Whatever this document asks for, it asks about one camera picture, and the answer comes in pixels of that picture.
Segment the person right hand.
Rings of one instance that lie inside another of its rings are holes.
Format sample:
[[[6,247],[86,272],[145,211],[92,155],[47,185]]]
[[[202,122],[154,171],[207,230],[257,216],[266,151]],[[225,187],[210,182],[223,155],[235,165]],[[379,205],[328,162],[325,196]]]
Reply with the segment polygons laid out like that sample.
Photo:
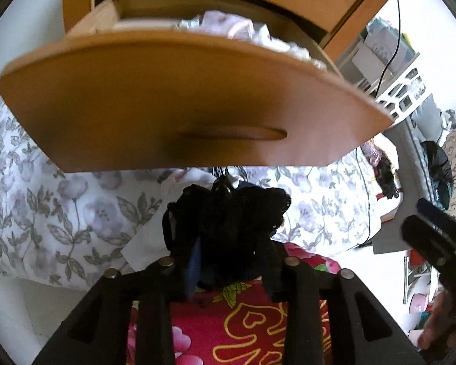
[[[442,335],[447,337],[449,349],[456,345],[456,333],[449,333],[452,325],[451,310],[453,309],[452,295],[443,289],[433,301],[433,310],[423,327],[423,332],[418,337],[418,347],[429,349],[433,342]]]

